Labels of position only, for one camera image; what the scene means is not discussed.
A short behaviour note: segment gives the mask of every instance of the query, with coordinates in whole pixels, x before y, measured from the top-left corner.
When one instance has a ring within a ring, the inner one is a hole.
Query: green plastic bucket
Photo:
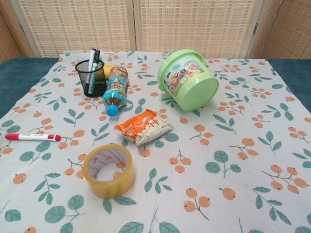
[[[184,111],[193,111],[207,104],[219,86],[208,70],[203,57],[193,50],[172,53],[161,65],[157,79]]]

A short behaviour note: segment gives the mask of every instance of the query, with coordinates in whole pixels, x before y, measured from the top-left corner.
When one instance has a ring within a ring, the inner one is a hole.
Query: tablecloth
[[[60,55],[0,120],[0,232],[311,232],[311,115],[282,78],[263,59],[206,58],[219,90],[183,112],[157,83],[168,55],[101,52],[129,73],[127,103],[114,118],[101,98],[83,95],[74,66],[89,53]],[[136,147],[113,128],[146,108],[174,130]],[[62,140],[4,138],[27,132]],[[136,178],[121,198],[103,200],[81,167],[109,143],[130,150]]]

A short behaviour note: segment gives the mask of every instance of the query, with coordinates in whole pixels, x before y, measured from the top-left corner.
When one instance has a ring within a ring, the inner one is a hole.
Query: packing tape
[[[97,172],[107,164],[123,162],[124,172],[111,181],[98,181]],[[91,151],[83,164],[84,176],[92,192],[103,199],[113,199],[125,194],[134,183],[135,173],[130,151],[118,144],[108,144]]]

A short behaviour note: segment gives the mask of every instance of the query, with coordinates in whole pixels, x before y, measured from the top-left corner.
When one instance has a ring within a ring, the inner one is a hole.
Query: orange snack packet
[[[140,146],[172,130],[173,126],[159,117],[156,112],[146,109],[126,122],[116,125],[114,129],[121,131],[127,139]]]

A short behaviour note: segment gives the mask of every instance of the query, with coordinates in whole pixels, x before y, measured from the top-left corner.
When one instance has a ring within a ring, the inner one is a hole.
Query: black mesh pen holder
[[[102,96],[107,88],[105,74],[104,74],[104,62],[99,61],[97,69],[94,71],[88,70],[89,60],[79,62],[75,69],[79,74],[79,78],[83,87],[84,94],[87,97],[99,97]]]

